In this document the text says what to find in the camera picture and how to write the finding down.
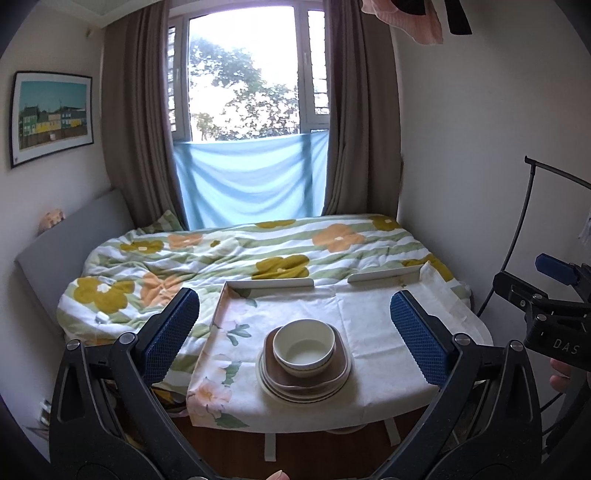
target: colorful houses painting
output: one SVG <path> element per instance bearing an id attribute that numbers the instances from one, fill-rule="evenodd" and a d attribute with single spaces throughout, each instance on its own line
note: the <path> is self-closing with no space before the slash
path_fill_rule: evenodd
<path id="1" fill-rule="evenodd" d="M 12 166 L 93 142 L 92 79 L 18 72 L 12 101 Z"/>

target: floral tablecloth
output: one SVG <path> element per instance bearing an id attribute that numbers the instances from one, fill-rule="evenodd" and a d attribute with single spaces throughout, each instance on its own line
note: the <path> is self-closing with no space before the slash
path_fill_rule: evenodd
<path id="1" fill-rule="evenodd" d="M 227 288 L 189 386 L 191 422 L 259 433 L 312 432 L 385 420 L 427 405 L 439 388 L 427 383 L 390 318 L 390 299 L 402 289 L 452 333 L 464 332 L 480 345 L 492 345 L 485 325 L 429 263 L 420 274 L 351 284 Z M 269 331 L 302 318 L 334 326 L 354 367 L 333 397 L 294 405 L 265 393 L 256 377 L 256 361 Z"/>

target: screw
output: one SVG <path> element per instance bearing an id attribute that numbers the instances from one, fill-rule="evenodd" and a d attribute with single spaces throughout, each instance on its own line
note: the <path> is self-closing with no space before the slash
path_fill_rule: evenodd
<path id="1" fill-rule="evenodd" d="M 76 350 L 78 347 L 80 346 L 80 341 L 79 340 L 70 340 L 67 344 L 66 344 L 66 348 L 71 352 L 72 350 Z"/>
<path id="2" fill-rule="evenodd" d="M 511 348 L 516 352 L 521 352 L 523 350 L 523 343 L 518 342 L 517 340 L 513 340 L 511 342 Z"/>
<path id="3" fill-rule="evenodd" d="M 458 343 L 459 345 L 470 345 L 470 337 L 468 337 L 468 335 L 466 335 L 465 333 L 458 333 L 456 335 L 456 343 Z"/>
<path id="4" fill-rule="evenodd" d="M 134 333 L 126 332 L 119 337 L 119 343 L 123 343 L 124 345 L 127 345 L 127 344 L 133 342 L 134 339 L 135 339 Z"/>

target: brown plate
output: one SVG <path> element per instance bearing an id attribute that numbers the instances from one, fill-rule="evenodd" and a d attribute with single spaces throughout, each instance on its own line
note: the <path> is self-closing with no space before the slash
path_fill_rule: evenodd
<path id="1" fill-rule="evenodd" d="M 348 350 L 335 327 L 332 327 L 335 331 L 335 351 L 329 360 L 329 366 L 318 375 L 308 378 L 298 378 L 290 375 L 275 359 L 275 355 L 273 355 L 273 339 L 279 328 L 267 334 L 262 357 L 264 360 L 264 374 L 268 377 L 268 380 L 275 384 L 276 388 L 282 390 L 310 390 L 315 387 L 322 387 L 322 384 L 327 382 L 333 382 L 344 373 L 348 364 Z"/>

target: wooden floor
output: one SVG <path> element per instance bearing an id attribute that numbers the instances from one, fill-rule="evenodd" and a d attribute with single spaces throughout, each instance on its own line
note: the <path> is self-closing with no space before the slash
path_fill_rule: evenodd
<path id="1" fill-rule="evenodd" d="M 412 430 L 424 408 L 395 419 L 401 438 Z M 384 422 L 356 433 L 326 432 L 277 435 L 277 461 L 264 459 L 264 435 L 193 427 L 188 418 L 174 420 L 199 455 L 228 478 L 262 480 L 283 470 L 291 480 L 334 480 L 371 475 L 396 449 L 390 446 Z"/>

